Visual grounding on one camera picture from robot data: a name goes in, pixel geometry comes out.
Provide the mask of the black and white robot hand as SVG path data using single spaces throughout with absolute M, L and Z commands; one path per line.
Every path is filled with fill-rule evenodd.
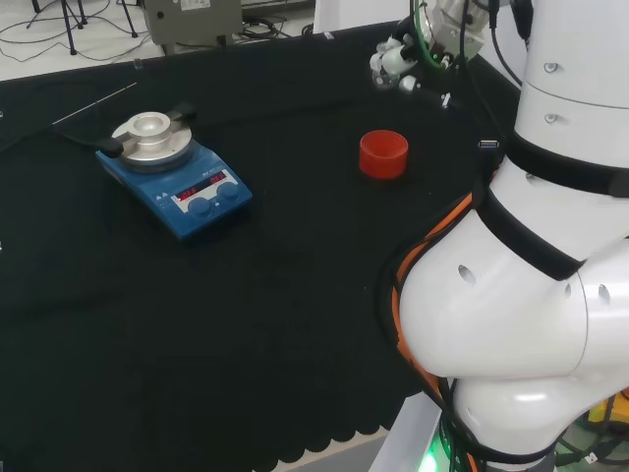
M 409 16 L 370 59 L 374 85 L 411 93 L 421 87 L 421 71 L 438 78 L 454 72 L 483 49 L 485 29 L 500 6 L 499 1 L 412 1 Z

